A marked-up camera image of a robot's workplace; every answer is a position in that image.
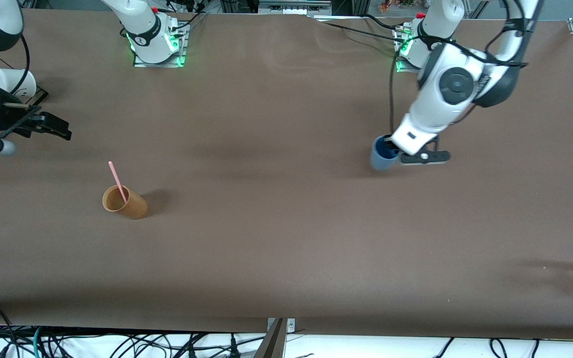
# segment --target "table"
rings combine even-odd
[[[390,43],[304,16],[209,15],[186,67],[131,66],[113,13],[25,11],[72,141],[0,157],[0,306],[15,324],[573,338],[573,35],[540,22],[507,102],[446,165],[375,173]],[[347,25],[371,29],[364,20]],[[500,21],[465,20],[482,48]],[[20,46],[4,59],[23,67]],[[394,76],[395,118],[416,96]],[[104,211],[112,160],[152,215]]]

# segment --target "wooden cup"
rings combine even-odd
[[[137,220],[147,215],[147,202],[141,195],[134,193],[130,188],[123,185],[123,192],[127,202],[123,201],[118,186],[110,186],[103,194],[103,207],[111,213],[123,215],[126,218]]]

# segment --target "pink straw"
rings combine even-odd
[[[114,180],[116,181],[116,185],[118,186],[118,190],[121,192],[121,196],[123,197],[123,201],[127,204],[127,198],[125,197],[125,193],[123,192],[123,186],[121,182],[118,180],[118,175],[116,175],[116,169],[114,169],[114,163],[112,161],[107,162],[109,164],[109,170],[112,171],[112,175],[114,176]]]

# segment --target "cup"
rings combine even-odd
[[[373,141],[371,149],[371,166],[375,170],[387,170],[398,160],[399,150],[391,150],[384,143],[384,136]]]
[[[123,185],[125,199],[123,201],[117,185],[110,186],[103,194],[103,207],[111,213],[123,215],[126,218],[137,220],[147,215],[147,202],[141,195],[134,193],[130,188]]]
[[[25,70],[0,68],[0,89],[10,93],[10,91],[19,83],[24,72]],[[25,79],[23,79],[19,89],[10,94],[20,99],[29,99],[34,97],[36,93],[37,81],[34,79],[32,72],[28,71],[28,74],[25,76]]]

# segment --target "blue cup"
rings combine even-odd
[[[399,157],[399,150],[391,150],[384,143],[384,136],[379,136],[373,141],[371,149],[371,166],[375,170],[387,170]]]

